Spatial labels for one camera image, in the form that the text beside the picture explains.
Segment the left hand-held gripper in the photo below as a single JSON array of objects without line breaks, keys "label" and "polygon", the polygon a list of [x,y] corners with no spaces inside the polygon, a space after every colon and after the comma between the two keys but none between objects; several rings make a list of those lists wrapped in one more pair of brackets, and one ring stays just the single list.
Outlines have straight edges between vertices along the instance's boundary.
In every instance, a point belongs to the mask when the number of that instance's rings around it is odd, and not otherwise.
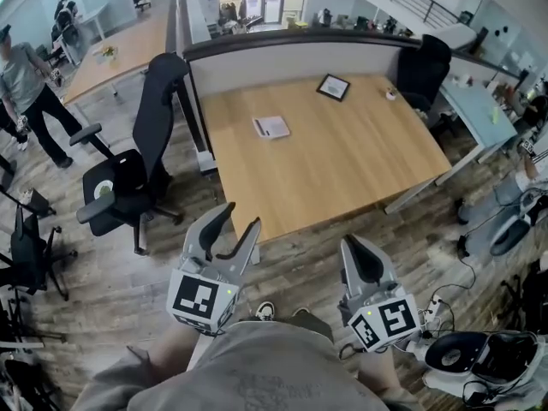
[{"label": "left hand-held gripper", "polygon": [[188,227],[180,264],[170,277],[167,312],[210,337],[223,333],[239,298],[244,271],[260,260],[259,217],[247,226],[231,253],[212,257],[211,248],[234,209],[235,202],[217,205]]}]

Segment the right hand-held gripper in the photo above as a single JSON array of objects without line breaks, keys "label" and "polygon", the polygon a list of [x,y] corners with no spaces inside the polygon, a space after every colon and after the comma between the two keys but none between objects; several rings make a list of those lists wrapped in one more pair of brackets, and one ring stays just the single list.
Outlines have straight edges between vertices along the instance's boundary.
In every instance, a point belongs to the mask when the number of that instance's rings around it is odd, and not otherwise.
[{"label": "right hand-held gripper", "polygon": [[420,331],[414,296],[397,281],[390,257],[369,240],[345,235],[340,242],[347,293],[339,301],[342,323],[363,349],[374,352]]}]

